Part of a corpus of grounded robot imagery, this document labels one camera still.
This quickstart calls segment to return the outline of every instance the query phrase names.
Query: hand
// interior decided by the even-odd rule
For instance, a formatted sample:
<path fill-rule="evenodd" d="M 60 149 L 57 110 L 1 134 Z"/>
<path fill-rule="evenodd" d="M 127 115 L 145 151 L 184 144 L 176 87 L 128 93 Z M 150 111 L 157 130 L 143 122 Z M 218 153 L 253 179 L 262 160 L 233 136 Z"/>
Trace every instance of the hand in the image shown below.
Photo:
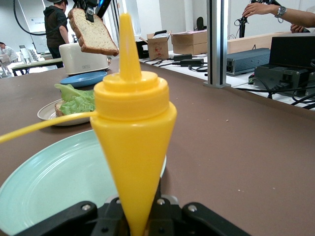
<path fill-rule="evenodd" d="M 266 4 L 257 3 L 257 2 L 251 3 L 245 7 L 242 16 L 249 17 L 252 15 L 265 15 L 268 13 L 272 13 L 273 8 L 274 7 L 272 5 L 266 5 Z"/>
<path fill-rule="evenodd" d="M 292 24 L 291 27 L 290 27 L 290 30 L 291 30 L 292 33 L 302 33 L 303 30 L 304 30 L 304 27 Z"/>

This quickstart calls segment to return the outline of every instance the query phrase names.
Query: wristwatch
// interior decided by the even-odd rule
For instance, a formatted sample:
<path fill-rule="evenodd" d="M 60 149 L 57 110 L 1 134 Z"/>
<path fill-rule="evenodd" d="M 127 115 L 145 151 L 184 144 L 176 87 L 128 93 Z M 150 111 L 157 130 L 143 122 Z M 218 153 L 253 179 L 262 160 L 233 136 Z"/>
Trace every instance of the wristwatch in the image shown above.
<path fill-rule="evenodd" d="M 279 9 L 278 9 L 278 13 L 277 15 L 275 15 L 276 18 L 279 18 L 281 16 L 283 16 L 286 12 L 286 7 L 284 6 L 280 6 Z"/>

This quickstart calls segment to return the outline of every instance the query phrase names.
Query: white toaster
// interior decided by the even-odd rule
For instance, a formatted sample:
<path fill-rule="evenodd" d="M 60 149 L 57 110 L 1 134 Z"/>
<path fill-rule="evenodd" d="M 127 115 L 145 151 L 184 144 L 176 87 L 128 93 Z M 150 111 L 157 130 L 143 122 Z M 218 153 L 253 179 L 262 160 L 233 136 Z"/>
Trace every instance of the white toaster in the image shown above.
<path fill-rule="evenodd" d="M 106 55 L 82 53 L 79 43 L 63 44 L 59 46 L 59 51 L 67 75 L 106 70 L 109 67 Z"/>

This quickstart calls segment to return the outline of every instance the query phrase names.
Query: man in black shirt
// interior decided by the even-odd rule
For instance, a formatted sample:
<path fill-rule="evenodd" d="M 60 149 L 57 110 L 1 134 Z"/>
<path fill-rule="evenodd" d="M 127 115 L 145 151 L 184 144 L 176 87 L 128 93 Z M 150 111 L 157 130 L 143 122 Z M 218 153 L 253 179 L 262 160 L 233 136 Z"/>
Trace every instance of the man in black shirt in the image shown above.
<path fill-rule="evenodd" d="M 53 2 L 53 6 L 49 6 L 44 10 L 45 29 L 47 38 L 47 46 L 53 58 L 61 58 L 59 46 L 69 43 L 67 18 L 65 10 L 68 5 L 67 0 L 48 0 Z M 63 67 L 63 64 L 58 64 L 58 68 Z"/>

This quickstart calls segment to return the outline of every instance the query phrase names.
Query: blue plate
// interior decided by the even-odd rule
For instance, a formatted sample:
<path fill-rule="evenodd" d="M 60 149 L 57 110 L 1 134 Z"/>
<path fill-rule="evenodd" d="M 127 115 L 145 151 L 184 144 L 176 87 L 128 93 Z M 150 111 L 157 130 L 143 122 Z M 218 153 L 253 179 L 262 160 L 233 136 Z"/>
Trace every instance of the blue plate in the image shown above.
<path fill-rule="evenodd" d="M 166 166 L 166 156 L 161 177 Z M 18 232 L 81 201 L 101 207 L 117 189 L 93 130 L 54 143 L 24 162 L 0 188 L 0 229 Z"/>
<path fill-rule="evenodd" d="M 95 85 L 101 82 L 104 76 L 107 75 L 105 71 L 90 72 L 80 75 L 70 76 L 60 81 L 62 85 L 72 85 L 74 88 Z"/>

